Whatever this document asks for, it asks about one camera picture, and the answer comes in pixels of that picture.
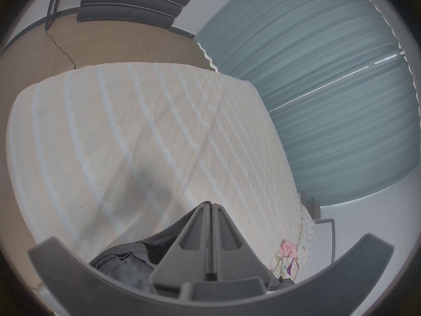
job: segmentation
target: curtain fold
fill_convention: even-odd
[[[250,81],[268,111],[369,66],[271,113],[297,190],[321,205],[418,166],[413,78],[369,0],[230,0],[195,40],[221,73]]]

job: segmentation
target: patterned pillow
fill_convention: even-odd
[[[315,225],[307,208],[301,205],[301,230],[297,246],[297,263],[300,269],[304,269],[307,263]]]

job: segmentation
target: tile floor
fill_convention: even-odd
[[[168,62],[211,69],[197,43],[154,26],[120,21],[76,22],[76,14],[58,18],[49,33],[80,68],[112,62]],[[5,135],[10,109],[24,88],[73,69],[73,63],[38,26],[0,56],[0,245],[27,285],[40,280],[27,256],[35,246],[16,203],[8,176]]]

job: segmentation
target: pink cloth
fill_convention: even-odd
[[[279,254],[282,257],[297,257],[297,249],[292,241],[285,241],[279,248]]]

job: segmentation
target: bed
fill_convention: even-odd
[[[290,166],[247,81],[179,64],[86,66],[22,91],[6,145],[34,239],[54,235],[87,262],[206,200],[268,267],[282,241],[300,237]]]

